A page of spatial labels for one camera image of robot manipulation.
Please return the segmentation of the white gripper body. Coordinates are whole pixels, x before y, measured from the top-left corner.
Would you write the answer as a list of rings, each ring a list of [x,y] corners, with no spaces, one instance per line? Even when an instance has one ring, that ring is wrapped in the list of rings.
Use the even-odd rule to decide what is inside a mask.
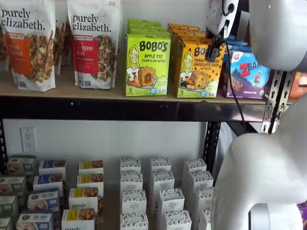
[[[239,0],[212,0],[206,20],[207,29],[214,34],[229,36]]]

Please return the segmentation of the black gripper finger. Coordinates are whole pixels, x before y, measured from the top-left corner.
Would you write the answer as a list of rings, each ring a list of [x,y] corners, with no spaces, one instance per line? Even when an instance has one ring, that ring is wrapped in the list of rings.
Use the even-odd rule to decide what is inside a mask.
[[[209,46],[206,52],[206,60],[208,62],[215,62],[215,59],[221,56],[221,51],[224,51],[225,39],[222,37],[214,36],[212,38],[212,44]]]

